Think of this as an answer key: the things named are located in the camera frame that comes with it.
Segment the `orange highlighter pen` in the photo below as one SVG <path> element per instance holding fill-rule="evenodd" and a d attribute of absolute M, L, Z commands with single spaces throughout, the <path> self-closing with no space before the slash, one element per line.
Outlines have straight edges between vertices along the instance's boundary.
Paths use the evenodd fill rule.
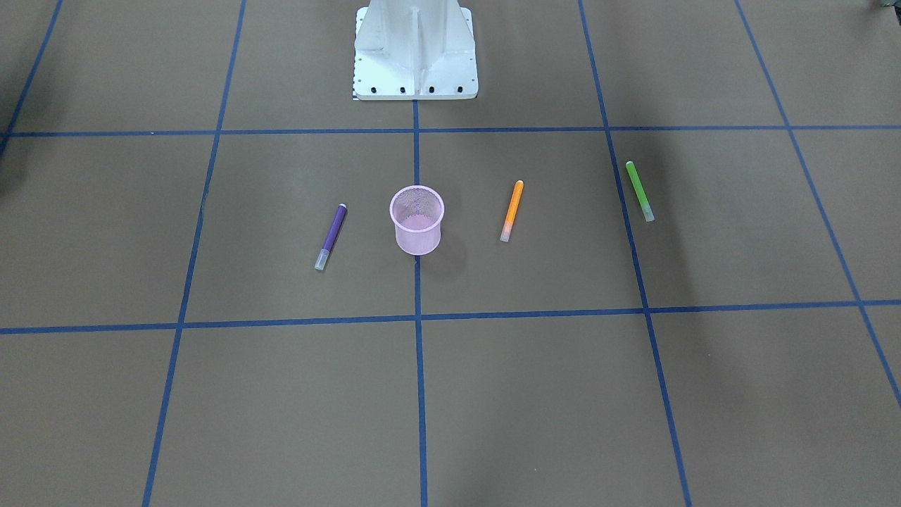
<path fill-rule="evenodd" d="M 508 209 L 506 209 L 505 213 L 504 224 L 500 233 L 500 241 L 503 243 L 508 243 L 510 241 L 523 191 L 524 180 L 518 180 L 514 183 L 514 189 L 512 189 Z"/>

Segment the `purple highlighter pen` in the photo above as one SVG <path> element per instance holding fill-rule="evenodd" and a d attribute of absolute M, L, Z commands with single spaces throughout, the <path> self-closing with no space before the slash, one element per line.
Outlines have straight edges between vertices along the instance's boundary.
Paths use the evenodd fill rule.
<path fill-rule="evenodd" d="M 347 214 L 348 206 L 344 203 L 339 204 L 338 208 L 336 208 L 334 219 L 332 219 L 332 223 L 329 225 L 324 244 L 319 251 L 315 264 L 313 264 L 313 269 L 318 272 L 324 272 Z"/>

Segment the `green highlighter pen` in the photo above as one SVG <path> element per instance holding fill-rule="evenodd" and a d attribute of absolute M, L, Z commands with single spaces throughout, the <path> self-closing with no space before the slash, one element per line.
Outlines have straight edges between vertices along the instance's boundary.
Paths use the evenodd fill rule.
<path fill-rule="evenodd" d="M 651 208 L 649 199 L 647 194 L 645 193 L 643 183 L 641 182 L 641 177 L 637 171 L 637 167 L 635 166 L 634 161 L 627 161 L 625 163 L 626 172 L 629 176 L 629 180 L 631 186 L 633 186 L 633 190 L 639 203 L 641 214 L 644 216 L 644 221 L 647 223 L 651 223 L 655 221 L 655 215 L 653 213 L 653 209 Z"/>

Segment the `pink mesh pen holder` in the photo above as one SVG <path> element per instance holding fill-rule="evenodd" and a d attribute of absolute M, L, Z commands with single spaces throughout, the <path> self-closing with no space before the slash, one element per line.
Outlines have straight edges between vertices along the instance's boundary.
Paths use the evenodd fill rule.
<path fill-rule="evenodd" d="M 444 213 L 443 199 L 431 187 L 398 190 L 389 203 L 397 246 L 411 256 L 430 254 L 440 244 Z"/>

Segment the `white pedestal column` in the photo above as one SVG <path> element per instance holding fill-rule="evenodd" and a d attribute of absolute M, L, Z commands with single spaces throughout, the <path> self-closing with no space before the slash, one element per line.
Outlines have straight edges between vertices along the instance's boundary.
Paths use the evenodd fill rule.
<path fill-rule="evenodd" d="M 357 10 L 352 96 L 446 101 L 479 95 L 471 10 L 457 1 L 370 1 Z"/>

